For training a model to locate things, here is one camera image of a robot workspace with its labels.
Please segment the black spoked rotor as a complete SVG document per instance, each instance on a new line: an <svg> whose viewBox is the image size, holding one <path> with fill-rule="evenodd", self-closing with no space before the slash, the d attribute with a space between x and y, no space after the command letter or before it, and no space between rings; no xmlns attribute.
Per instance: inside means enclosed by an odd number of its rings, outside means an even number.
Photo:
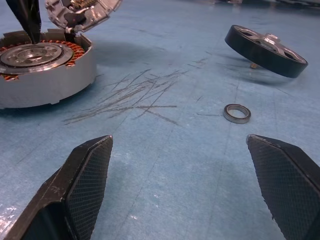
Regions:
<svg viewBox="0 0 320 240"><path fill-rule="evenodd" d="M254 64L287 78L297 78L308 66L301 55L281 44L280 39L271 33L261 34L232 25L224 41Z"/></svg>

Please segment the grey hinged motor lid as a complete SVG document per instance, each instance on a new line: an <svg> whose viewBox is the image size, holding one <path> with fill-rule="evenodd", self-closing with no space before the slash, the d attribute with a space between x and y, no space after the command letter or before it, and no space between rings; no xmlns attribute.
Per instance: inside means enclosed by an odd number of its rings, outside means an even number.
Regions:
<svg viewBox="0 0 320 240"><path fill-rule="evenodd" d="M123 0L45 0L49 20L66 33L86 32L108 20Z"/></svg>

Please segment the grey round motor housing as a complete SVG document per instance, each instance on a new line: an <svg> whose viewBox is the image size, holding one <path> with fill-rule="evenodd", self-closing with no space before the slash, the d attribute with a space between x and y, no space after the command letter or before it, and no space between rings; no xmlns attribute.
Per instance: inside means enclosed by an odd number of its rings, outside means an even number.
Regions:
<svg viewBox="0 0 320 240"><path fill-rule="evenodd" d="M95 81L93 43L48 29L32 44L23 30L0 38L0 109L57 104Z"/></svg>

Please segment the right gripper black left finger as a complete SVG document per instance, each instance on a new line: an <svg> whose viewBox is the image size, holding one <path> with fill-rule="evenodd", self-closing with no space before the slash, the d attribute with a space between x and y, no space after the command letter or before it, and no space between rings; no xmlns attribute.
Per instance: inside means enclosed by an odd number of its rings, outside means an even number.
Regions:
<svg viewBox="0 0 320 240"><path fill-rule="evenodd" d="M104 199L113 137L75 147L3 240L90 240Z"/></svg>

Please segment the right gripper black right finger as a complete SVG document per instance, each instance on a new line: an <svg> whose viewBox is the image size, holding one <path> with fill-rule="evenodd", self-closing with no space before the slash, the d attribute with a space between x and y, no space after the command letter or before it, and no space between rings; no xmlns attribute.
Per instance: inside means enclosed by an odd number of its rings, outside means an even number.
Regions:
<svg viewBox="0 0 320 240"><path fill-rule="evenodd" d="M246 139L261 195L286 240L320 240L320 166L301 148L256 134Z"/></svg>

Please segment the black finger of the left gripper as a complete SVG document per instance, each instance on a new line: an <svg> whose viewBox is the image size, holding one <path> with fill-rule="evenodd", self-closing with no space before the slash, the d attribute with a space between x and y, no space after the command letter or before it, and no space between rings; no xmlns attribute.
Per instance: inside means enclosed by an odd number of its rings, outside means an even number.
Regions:
<svg viewBox="0 0 320 240"><path fill-rule="evenodd" d="M9 0L9 7L32 44L38 44L41 36L39 0Z"/></svg>

